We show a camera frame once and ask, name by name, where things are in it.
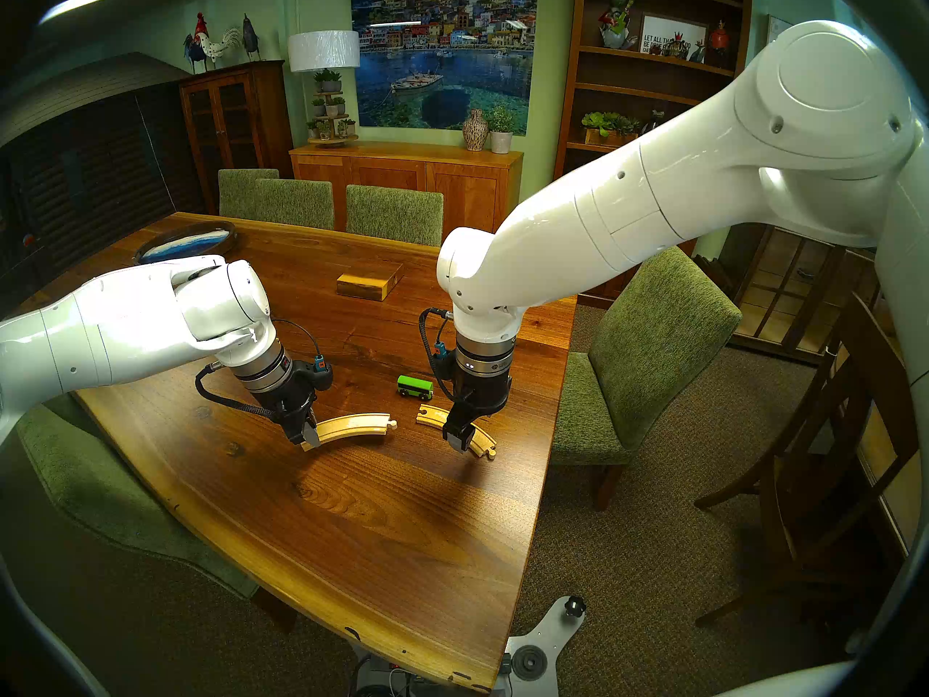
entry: brown carpet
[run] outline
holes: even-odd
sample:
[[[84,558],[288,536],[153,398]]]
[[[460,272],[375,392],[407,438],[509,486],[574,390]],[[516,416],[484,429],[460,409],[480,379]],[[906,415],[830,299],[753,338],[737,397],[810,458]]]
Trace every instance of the brown carpet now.
[[[574,350],[600,314],[579,308]],[[753,497],[712,514],[691,503],[756,458],[811,376],[725,348],[662,415],[605,513],[590,508],[585,469],[549,470],[514,633],[555,598],[584,596],[587,621],[557,662],[562,695],[702,697],[841,656],[786,603],[692,626],[764,565]],[[345,692],[354,657],[341,637],[303,617],[284,635],[194,571],[100,543],[54,511],[18,445],[0,456],[10,571],[114,697]]]

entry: wooden train track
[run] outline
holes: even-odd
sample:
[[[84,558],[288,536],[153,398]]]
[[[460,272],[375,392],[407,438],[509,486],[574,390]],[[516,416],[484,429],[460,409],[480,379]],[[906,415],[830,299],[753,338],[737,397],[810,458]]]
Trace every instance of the wooden train track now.
[[[389,429],[396,428],[397,420],[391,419],[390,415],[369,412],[361,415],[343,415],[333,419],[326,419],[316,425],[316,433],[319,435],[320,444],[325,444],[335,440],[342,440],[345,437],[387,434]],[[307,443],[303,443],[302,446],[305,452],[313,449]]]
[[[420,425],[429,425],[430,427],[442,429],[448,417],[448,410],[428,404],[420,404],[416,422]],[[492,461],[497,456],[497,440],[477,425],[474,425],[474,429],[474,437],[471,438],[471,452],[478,457],[486,457]]]

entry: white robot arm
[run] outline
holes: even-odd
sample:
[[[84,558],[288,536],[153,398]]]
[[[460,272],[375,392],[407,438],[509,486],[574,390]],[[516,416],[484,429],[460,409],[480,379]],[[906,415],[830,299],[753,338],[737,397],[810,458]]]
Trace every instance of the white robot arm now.
[[[244,260],[188,257],[109,272],[48,307],[0,323],[0,441],[40,402],[83,388],[132,382],[216,355],[292,441],[314,446],[314,390],[323,364],[296,362],[276,337],[267,295]]]
[[[891,199],[901,170],[924,161],[886,55],[837,22],[791,27],[727,88],[542,189],[496,234],[449,235],[437,268],[457,332],[454,364],[436,370],[454,385],[446,439],[465,449],[470,422],[506,404],[527,307],[740,222],[876,245],[904,202]]]

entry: green toy train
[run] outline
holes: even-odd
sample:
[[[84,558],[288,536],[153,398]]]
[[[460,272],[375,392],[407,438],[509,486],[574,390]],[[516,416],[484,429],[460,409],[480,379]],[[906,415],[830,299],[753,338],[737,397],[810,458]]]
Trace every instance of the green toy train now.
[[[400,375],[397,377],[397,392],[404,397],[418,397],[421,400],[432,399],[432,382]]]

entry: white lampshade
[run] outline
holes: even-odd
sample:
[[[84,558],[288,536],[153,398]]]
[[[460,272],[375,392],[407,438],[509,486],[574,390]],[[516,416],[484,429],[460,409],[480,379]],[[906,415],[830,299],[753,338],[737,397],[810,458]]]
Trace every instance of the white lampshade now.
[[[358,33],[349,30],[304,32],[287,40],[291,72],[360,66]]]

